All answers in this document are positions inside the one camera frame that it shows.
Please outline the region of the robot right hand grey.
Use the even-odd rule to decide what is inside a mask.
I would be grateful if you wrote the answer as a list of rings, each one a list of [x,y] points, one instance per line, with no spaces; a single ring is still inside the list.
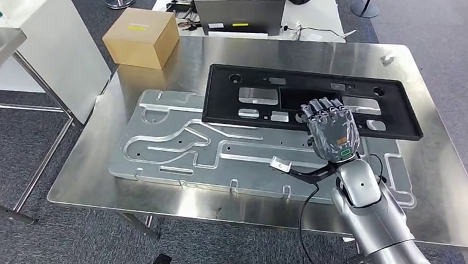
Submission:
[[[360,145],[351,110],[337,99],[314,98],[300,106],[315,153],[333,163],[350,160]]]

